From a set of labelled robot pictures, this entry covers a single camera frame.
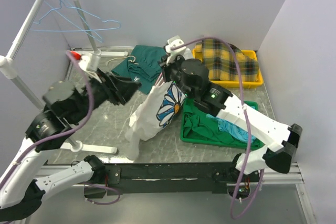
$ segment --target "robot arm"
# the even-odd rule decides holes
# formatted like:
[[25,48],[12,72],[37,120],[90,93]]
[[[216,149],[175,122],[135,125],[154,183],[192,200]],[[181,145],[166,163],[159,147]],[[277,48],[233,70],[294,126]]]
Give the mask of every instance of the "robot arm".
[[[247,111],[251,134],[264,143],[264,147],[249,154],[244,174],[270,167],[280,172],[288,173],[292,158],[299,144],[302,128],[297,124],[288,126],[252,109],[242,106],[238,97],[229,90],[209,81],[208,69],[197,59],[183,58],[186,47],[177,50],[173,48],[183,45],[179,36],[168,40],[164,47],[166,56],[162,58],[162,68],[165,81],[174,81],[203,112],[236,124],[247,130],[244,110]],[[238,154],[233,163],[237,170],[242,169],[245,154]]]
[[[126,104],[141,85],[99,69],[95,72],[97,75],[89,81],[94,109],[106,100],[114,105]],[[106,174],[103,163],[92,155],[62,172],[34,179],[40,168],[71,134],[37,145],[19,164],[15,163],[31,145],[46,137],[69,131],[70,124],[78,124],[87,115],[88,91],[84,88],[80,93],[71,82],[54,83],[43,100],[46,102],[44,110],[28,127],[17,155],[0,178],[0,221],[24,219],[54,194],[81,182],[97,183]],[[13,164],[16,168],[11,173]]]

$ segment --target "daisy print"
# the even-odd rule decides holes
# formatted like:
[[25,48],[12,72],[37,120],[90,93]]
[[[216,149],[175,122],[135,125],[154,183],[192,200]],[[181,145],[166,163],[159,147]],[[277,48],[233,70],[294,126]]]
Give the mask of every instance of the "daisy print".
[[156,114],[160,127],[166,127],[171,122],[174,115],[180,110],[184,99],[185,95],[179,90],[176,84],[172,82]]

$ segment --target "white plastic rod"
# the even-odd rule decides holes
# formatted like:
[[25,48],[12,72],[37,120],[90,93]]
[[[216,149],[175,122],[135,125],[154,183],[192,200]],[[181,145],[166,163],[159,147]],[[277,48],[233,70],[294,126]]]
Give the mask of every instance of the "white plastic rod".
[[[83,50],[75,50],[77,53],[79,53],[80,55],[85,54],[87,52],[93,52],[93,51],[83,51]],[[102,57],[126,57],[128,56],[128,52],[127,51],[123,51],[123,52],[103,52],[101,51],[99,54],[100,58]]]
[[13,80],[17,77],[17,72],[12,67],[13,60],[0,55],[0,72],[8,79]]
[[[85,19],[84,12],[82,11],[82,7],[80,6],[79,0],[73,0],[73,3],[78,8],[77,12],[78,12],[79,16],[81,17],[84,29],[85,30],[90,30],[90,27],[88,26],[88,23],[87,23],[87,21]],[[97,45],[96,45],[96,42],[95,42],[94,38],[92,38],[91,31],[87,31],[87,33],[88,33],[89,41],[90,41],[91,46],[93,48],[93,52],[95,52],[95,53],[98,52],[98,48],[97,48]]]
[[[71,150],[72,152],[77,152],[73,146],[67,142],[63,143],[61,149],[63,150]],[[116,154],[118,149],[116,147],[109,146],[99,146],[99,145],[90,145],[90,144],[82,144],[81,151],[84,152],[99,152],[99,153],[107,153],[107,154]]]
[[28,98],[36,108],[38,108],[39,110],[43,109],[44,107],[43,103],[37,98],[37,96],[32,92],[32,90],[27,86],[27,84],[24,83],[24,81],[20,78],[20,76],[17,76],[11,81],[18,89],[20,89],[20,91],[25,95],[25,97]]
[[19,51],[19,48],[21,47],[25,37],[27,36],[30,27],[33,24],[33,21],[38,13],[38,11],[41,8],[41,5],[43,3],[44,0],[35,0],[33,6],[31,7],[26,20],[23,22],[19,32],[17,33],[13,44],[11,46],[11,48],[8,51],[8,54],[6,56],[6,58],[10,58],[13,59],[15,58],[17,52]]

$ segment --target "white wall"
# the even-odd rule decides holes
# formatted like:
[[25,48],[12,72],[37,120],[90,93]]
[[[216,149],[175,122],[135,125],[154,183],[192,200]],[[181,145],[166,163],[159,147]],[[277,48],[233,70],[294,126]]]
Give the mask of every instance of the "white wall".
[[[0,0],[0,55],[6,55],[34,0]],[[53,17],[46,18],[44,29],[58,28]],[[47,88],[65,76],[68,44],[62,34],[30,31],[14,67],[40,98]],[[38,110],[2,74],[0,74],[0,174],[18,151],[25,131]]]
[[[106,46],[161,46],[175,35],[184,41],[220,36],[240,48],[258,49],[285,0],[80,0],[82,7],[103,19],[117,19],[119,30],[101,32]],[[67,17],[81,24],[75,10]],[[94,18],[91,27],[106,28]],[[71,26],[58,19],[63,29]],[[89,47],[85,34],[66,33],[70,46]]]
[[336,0],[286,0],[258,51],[278,120],[298,123],[297,153],[318,223],[335,222]]

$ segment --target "plaid fabric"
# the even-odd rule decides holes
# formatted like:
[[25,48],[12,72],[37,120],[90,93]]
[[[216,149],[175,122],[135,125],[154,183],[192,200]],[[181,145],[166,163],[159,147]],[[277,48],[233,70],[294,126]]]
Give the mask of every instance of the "plaid fabric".
[[[241,50],[230,44],[235,52],[243,81],[255,82],[259,70],[258,61],[245,56]],[[201,53],[203,64],[209,69],[212,81],[239,81],[233,56],[218,40],[206,39],[196,44],[196,53]]]

